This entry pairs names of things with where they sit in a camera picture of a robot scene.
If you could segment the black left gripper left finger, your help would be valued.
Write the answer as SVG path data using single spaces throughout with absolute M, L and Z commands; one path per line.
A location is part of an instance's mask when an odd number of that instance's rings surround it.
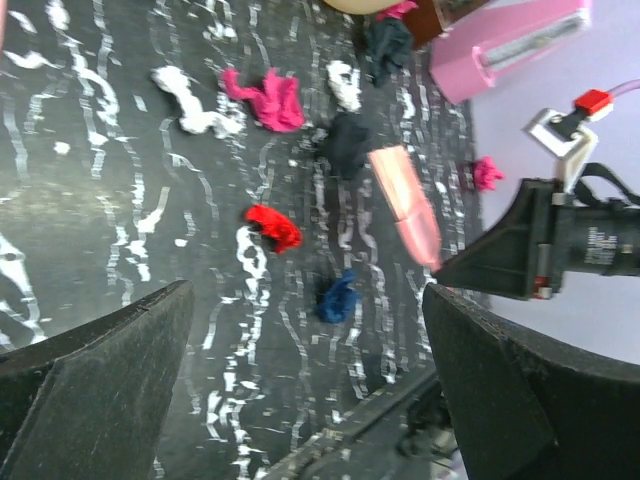
M 1 356 L 4 479 L 146 479 L 193 311 L 180 280 Z

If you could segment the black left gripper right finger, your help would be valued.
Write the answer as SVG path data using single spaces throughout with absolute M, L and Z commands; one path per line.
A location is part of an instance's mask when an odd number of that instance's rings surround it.
M 432 355 L 471 479 L 636 479 L 639 368 L 431 284 Z

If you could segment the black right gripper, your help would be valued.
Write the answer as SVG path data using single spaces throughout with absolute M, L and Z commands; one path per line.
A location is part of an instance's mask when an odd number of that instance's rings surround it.
M 624 183 L 609 181 L 621 196 L 598 199 L 584 181 L 551 206 L 551 226 L 535 244 L 533 214 L 537 182 L 525 179 L 504 216 L 433 277 L 442 286 L 517 300 L 549 299 L 567 272 L 613 277 L 639 275 L 639 196 Z

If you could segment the pink hand brush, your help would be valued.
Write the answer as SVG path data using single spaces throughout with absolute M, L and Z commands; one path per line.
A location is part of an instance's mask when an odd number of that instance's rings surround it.
M 368 158 L 409 255 L 432 272 L 439 270 L 440 229 L 408 151 L 396 145 L 374 150 Z

